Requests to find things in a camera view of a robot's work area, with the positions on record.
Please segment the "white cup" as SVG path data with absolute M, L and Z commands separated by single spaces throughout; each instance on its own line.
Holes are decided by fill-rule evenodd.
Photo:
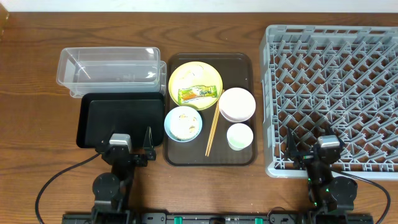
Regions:
M 236 123 L 228 128 L 226 137 L 229 147 L 234 151 L 240 151 L 252 143 L 254 134 L 248 125 Z

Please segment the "blue bowl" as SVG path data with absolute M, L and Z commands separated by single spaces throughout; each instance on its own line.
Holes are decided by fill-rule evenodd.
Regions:
M 174 140 L 174 141 L 177 141 L 177 142 L 189 142 L 189 141 L 191 141 L 191 140 L 193 140 L 193 139 L 188 140 L 188 141 L 179 141 L 179 140 L 176 139 L 176 138 L 171 134 L 171 132 L 170 132 L 170 121 L 171 121 L 172 115 L 173 115 L 173 114 L 180 114 L 180 113 L 191 114 L 192 116 L 196 117 L 196 119 L 198 120 L 198 122 L 199 122 L 198 133 L 197 133 L 197 135 L 193 138 L 193 139 L 195 139 L 195 138 L 199 135 L 199 133 L 201 132 L 202 125 L 203 125 L 203 121 L 202 121 L 202 118 L 201 118 L 199 112 L 198 112 L 197 110 L 195 110 L 195 109 L 189 107 L 189 106 L 178 106 L 178 107 L 176 107 L 176 108 L 170 110 L 170 111 L 167 113 L 167 115 L 166 115 L 166 117 L 165 117 L 165 120 L 164 120 L 164 129 L 165 129 L 165 132 L 166 132 L 166 134 L 168 135 L 168 137 L 169 137 L 170 139 L 172 139 L 172 140 Z

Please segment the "pink bowl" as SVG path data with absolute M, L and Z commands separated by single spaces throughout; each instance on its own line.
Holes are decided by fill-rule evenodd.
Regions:
M 219 107 L 225 119 L 232 123 L 240 123 L 253 116 L 256 101 L 244 88 L 230 88 L 221 95 Z

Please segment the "green snack wrapper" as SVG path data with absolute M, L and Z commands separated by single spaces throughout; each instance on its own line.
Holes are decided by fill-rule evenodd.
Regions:
M 178 102 L 188 103 L 199 98 L 216 98 L 218 96 L 218 90 L 215 85 L 205 86 L 197 85 L 189 88 L 182 88 L 178 90 Z

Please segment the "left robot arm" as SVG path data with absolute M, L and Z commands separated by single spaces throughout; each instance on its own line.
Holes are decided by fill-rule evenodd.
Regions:
M 92 223 L 140 223 L 141 218 L 129 209 L 129 196 L 136 167 L 145 167 L 156 160 L 151 127 L 147 127 L 143 142 L 144 153 L 132 152 L 132 141 L 128 134 L 111 131 L 95 147 L 111 172 L 103 173 L 93 182 L 95 195 L 91 215 Z

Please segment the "white napkin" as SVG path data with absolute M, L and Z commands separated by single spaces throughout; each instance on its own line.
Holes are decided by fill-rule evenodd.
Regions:
M 204 69 L 201 65 L 189 65 L 187 70 L 181 76 L 181 81 L 187 84 L 192 84 L 198 81 L 203 76 Z

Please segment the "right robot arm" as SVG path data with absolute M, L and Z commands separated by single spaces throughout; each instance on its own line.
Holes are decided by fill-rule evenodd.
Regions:
M 341 157 L 344 142 L 328 127 L 325 135 L 307 151 L 300 151 L 288 130 L 285 158 L 308 175 L 308 197 L 314 204 L 297 223 L 348 223 L 347 211 L 354 209 L 358 184 L 349 177 L 333 177 L 331 165 Z

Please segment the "rice and nut shells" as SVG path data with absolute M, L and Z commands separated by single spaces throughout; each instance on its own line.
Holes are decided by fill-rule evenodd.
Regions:
M 170 132 L 179 141 L 188 141 L 197 135 L 198 126 L 198 120 L 191 114 L 173 114 L 170 121 Z

